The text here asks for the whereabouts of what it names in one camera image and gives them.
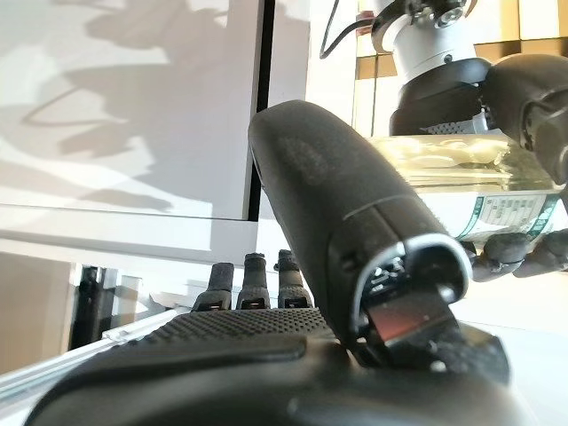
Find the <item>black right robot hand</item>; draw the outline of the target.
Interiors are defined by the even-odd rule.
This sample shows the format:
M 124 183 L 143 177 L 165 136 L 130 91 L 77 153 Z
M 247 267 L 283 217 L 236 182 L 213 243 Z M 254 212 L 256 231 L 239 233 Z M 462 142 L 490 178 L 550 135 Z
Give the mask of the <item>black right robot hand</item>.
M 28 424 L 535 424 L 500 340 L 451 312 L 462 245 L 375 148 L 300 100 L 248 141 L 314 307 L 179 315 L 73 369 Z

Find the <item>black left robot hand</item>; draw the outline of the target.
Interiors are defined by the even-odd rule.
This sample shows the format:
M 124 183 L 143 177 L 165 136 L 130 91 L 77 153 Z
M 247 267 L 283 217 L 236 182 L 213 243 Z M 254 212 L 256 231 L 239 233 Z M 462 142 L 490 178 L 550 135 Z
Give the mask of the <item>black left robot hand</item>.
M 552 181 L 567 186 L 567 60 L 517 54 L 496 64 L 460 59 L 406 83 L 390 118 L 392 136 L 498 130 L 530 152 Z M 477 282 L 513 274 L 528 278 L 567 269 L 567 231 L 505 233 L 470 256 Z

